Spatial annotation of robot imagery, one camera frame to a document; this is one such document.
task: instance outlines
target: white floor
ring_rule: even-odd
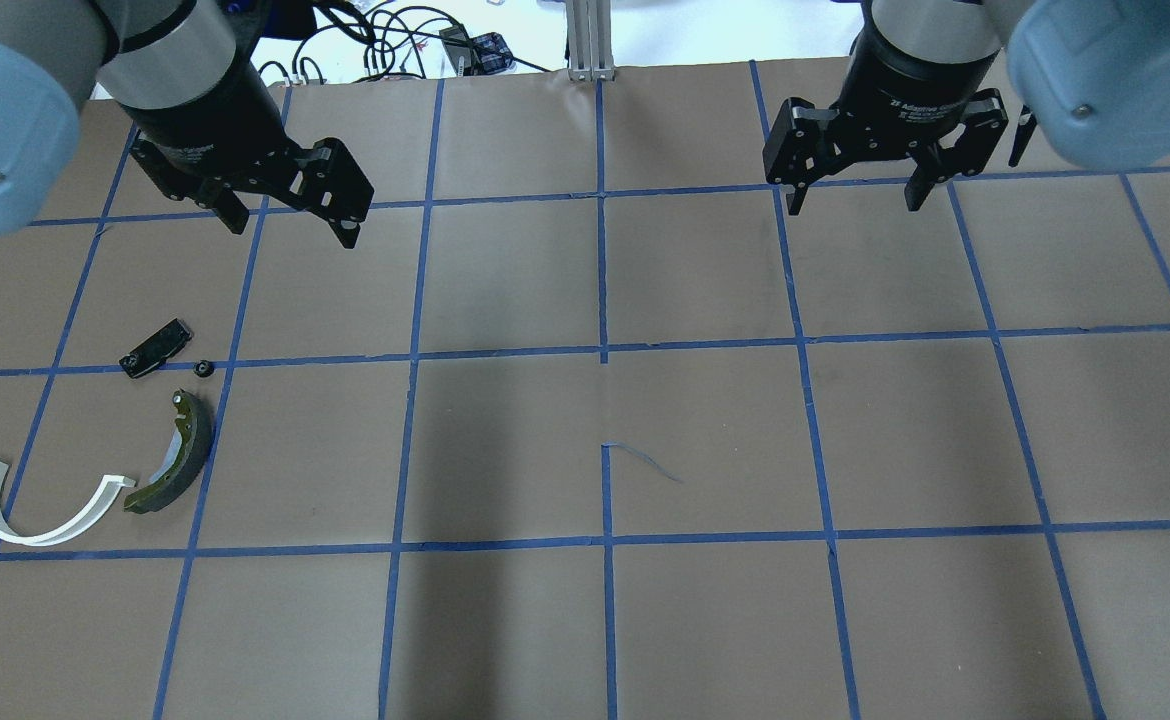
[[[356,5],[373,5],[369,0]],[[387,5],[408,6],[395,0]],[[460,19],[470,35],[498,32],[521,59],[550,69],[566,67],[563,60],[567,22],[563,4],[548,0],[429,0]],[[405,15],[415,26],[431,14]],[[434,32],[445,23],[431,26]],[[618,66],[689,66],[735,60],[824,59],[846,55],[860,32],[860,6],[831,0],[612,0],[612,49]],[[257,67],[278,60],[291,68],[296,42],[262,40],[252,61]],[[352,82],[364,76],[362,47],[329,30],[310,41],[305,55],[314,59],[330,82]],[[428,41],[424,50],[429,77],[454,74],[445,63],[442,47]],[[415,70],[415,60],[407,69]],[[529,73],[525,67],[521,73]],[[277,82],[277,70],[266,82]]]

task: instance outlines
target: white curved object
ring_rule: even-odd
[[[1,492],[4,492],[4,480],[7,476],[8,464],[0,462],[0,496]],[[8,521],[4,517],[4,501],[0,498],[0,541],[28,547],[47,547],[63,543],[68,539],[76,539],[83,530],[91,528],[92,524],[96,524],[97,520],[101,520],[101,515],[104,515],[105,510],[109,510],[109,506],[113,505],[113,500],[125,487],[136,487],[136,480],[124,478],[123,475],[103,476],[99,487],[96,488],[95,495],[92,495],[91,500],[87,501],[87,506],[83,506],[83,509],[78,510],[78,514],[70,517],[68,523],[62,524],[60,528],[39,534],[37,536],[19,536],[12,529],[12,524],[8,524]]]

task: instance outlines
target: white object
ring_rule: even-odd
[[[4,492],[4,480],[7,476],[8,464],[0,462],[0,495]],[[19,536],[12,529],[12,524],[8,524],[8,521],[4,517],[4,501],[0,498],[0,541],[28,547],[47,547],[63,543],[68,539],[76,539],[83,530],[91,528],[92,524],[96,524],[97,520],[101,520],[101,515],[104,515],[105,510],[109,510],[109,506],[113,505],[113,500],[125,487],[136,487],[136,480],[124,478],[123,475],[103,476],[99,487],[96,488],[95,495],[92,495],[91,500],[87,501],[87,506],[83,506],[83,509],[78,510],[77,515],[70,517],[68,523],[62,524],[60,528],[39,534],[37,536]]]
[[[567,75],[580,82],[615,76],[612,0],[567,0]]]

